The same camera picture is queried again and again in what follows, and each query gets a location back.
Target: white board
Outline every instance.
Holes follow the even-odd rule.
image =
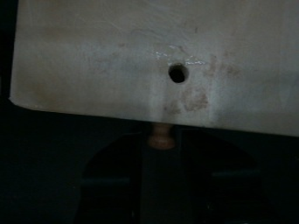
[[[298,0],[19,4],[17,105],[299,136]]]

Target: wooden peg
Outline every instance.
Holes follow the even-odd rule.
[[[174,138],[171,137],[173,124],[154,123],[154,133],[149,138],[149,145],[158,150],[170,150],[175,146]]]

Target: hole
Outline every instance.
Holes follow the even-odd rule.
[[[175,64],[170,67],[169,74],[175,83],[183,83],[187,80],[189,69],[183,64]]]

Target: smudge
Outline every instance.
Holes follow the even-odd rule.
[[[186,111],[197,111],[209,107],[209,97],[201,88],[190,88],[182,94],[182,103]]]
[[[118,44],[118,47],[119,47],[119,48],[123,48],[123,47],[126,47],[126,46],[127,46],[126,43]]]
[[[213,77],[214,74],[217,73],[217,69],[218,69],[218,57],[217,55],[211,55],[210,56],[210,68],[203,71],[203,74]]]
[[[219,67],[219,71],[222,74],[226,74],[231,78],[237,78],[241,75],[241,70],[235,65],[222,64]]]
[[[178,101],[173,101],[171,103],[170,103],[170,105],[167,105],[165,108],[163,108],[163,110],[167,112],[167,114],[170,114],[170,115],[179,115],[181,113],[182,113],[182,109],[181,109],[181,107],[179,107],[179,103],[178,103]]]

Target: stain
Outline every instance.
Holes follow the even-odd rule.
[[[211,55],[210,56],[210,68],[203,71],[203,74],[213,77],[217,73],[217,69],[218,69],[218,56]]]
[[[182,93],[182,103],[186,111],[197,111],[209,107],[209,97],[201,88],[190,88]]]
[[[167,112],[167,114],[170,115],[179,115],[182,113],[182,109],[179,107],[179,102],[178,101],[173,101],[170,103],[170,105],[167,105],[163,110]]]

